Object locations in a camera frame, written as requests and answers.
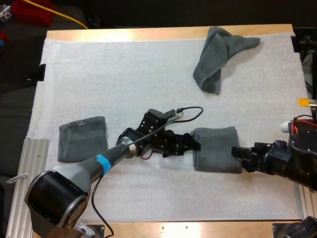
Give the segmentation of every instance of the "red wire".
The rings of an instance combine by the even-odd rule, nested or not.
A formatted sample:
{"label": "red wire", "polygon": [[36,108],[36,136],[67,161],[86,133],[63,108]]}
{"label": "red wire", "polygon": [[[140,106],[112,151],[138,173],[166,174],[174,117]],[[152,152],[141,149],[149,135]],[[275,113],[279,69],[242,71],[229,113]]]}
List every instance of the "red wire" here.
{"label": "red wire", "polygon": [[149,157],[143,157],[143,156],[140,156],[140,158],[142,159],[142,160],[148,160],[151,156],[152,156],[152,154],[153,154],[153,150],[151,151],[151,153],[150,153],[150,155],[149,155]]}
{"label": "red wire", "polygon": [[292,124],[291,124],[291,133],[292,135],[294,135],[294,120],[292,120]]}
{"label": "red wire", "polygon": [[313,126],[316,126],[316,127],[317,127],[317,124],[312,123],[312,122],[310,122],[310,121],[306,121],[306,120],[299,120],[299,119],[298,119],[297,121],[302,122],[302,123],[306,123],[306,124],[309,124],[309,125],[313,125]]}

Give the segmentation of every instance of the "dark background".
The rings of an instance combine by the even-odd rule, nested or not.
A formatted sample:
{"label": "dark background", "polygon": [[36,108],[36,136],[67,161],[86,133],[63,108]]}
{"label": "dark background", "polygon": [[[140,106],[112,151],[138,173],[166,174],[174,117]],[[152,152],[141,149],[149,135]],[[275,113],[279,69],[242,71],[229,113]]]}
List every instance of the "dark background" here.
{"label": "dark background", "polygon": [[54,0],[83,9],[104,27],[292,23],[317,26],[317,0]]}

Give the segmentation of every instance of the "crumpled gray towel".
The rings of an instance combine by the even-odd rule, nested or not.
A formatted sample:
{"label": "crumpled gray towel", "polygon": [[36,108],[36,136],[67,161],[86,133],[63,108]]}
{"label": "crumpled gray towel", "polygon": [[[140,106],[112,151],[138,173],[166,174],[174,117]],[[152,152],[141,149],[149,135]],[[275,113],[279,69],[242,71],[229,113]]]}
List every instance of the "crumpled gray towel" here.
{"label": "crumpled gray towel", "polygon": [[220,27],[211,27],[193,74],[200,89],[218,95],[220,92],[221,68],[235,54],[254,48],[259,43],[259,38],[231,35]]}
{"label": "crumpled gray towel", "polygon": [[59,127],[58,161],[75,163],[107,150],[104,117],[76,120]]}
{"label": "crumpled gray towel", "polygon": [[231,147],[239,146],[234,126],[222,129],[196,128],[192,135],[201,144],[200,151],[193,151],[196,171],[233,174],[242,172],[241,161],[231,155]]}

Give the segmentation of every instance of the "table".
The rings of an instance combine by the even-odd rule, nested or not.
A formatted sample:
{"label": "table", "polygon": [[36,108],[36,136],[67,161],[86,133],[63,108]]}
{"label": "table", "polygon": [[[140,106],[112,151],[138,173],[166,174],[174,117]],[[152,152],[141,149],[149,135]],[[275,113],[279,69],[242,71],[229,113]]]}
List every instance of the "table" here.
{"label": "table", "polygon": [[[232,34],[251,36],[292,32],[291,24],[222,26]],[[47,39],[77,42],[131,42],[205,38],[209,27],[48,31]],[[118,238],[269,238],[273,221],[112,223]]]}

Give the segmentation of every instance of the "white towel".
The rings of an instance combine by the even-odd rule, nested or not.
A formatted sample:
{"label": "white towel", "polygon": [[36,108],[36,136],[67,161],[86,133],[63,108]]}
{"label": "white towel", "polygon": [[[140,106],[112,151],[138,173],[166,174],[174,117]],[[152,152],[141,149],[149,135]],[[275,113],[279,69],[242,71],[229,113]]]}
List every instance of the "white towel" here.
{"label": "white towel", "polygon": [[[104,116],[108,146],[137,128],[149,108],[162,112],[202,106],[195,121],[170,126],[235,126],[241,146],[288,140],[279,125],[309,109],[297,106],[307,92],[299,55],[289,34],[261,36],[258,47],[235,55],[222,70],[220,95],[202,92],[193,71],[204,39],[74,43],[46,40],[44,82],[35,95],[28,137],[50,140],[46,169],[57,161],[58,127]],[[197,111],[186,111],[187,118]],[[124,160],[104,177],[96,206],[110,222],[301,219],[295,183],[278,176],[194,171],[192,152],[148,161]],[[99,222],[91,204],[84,222]]]}

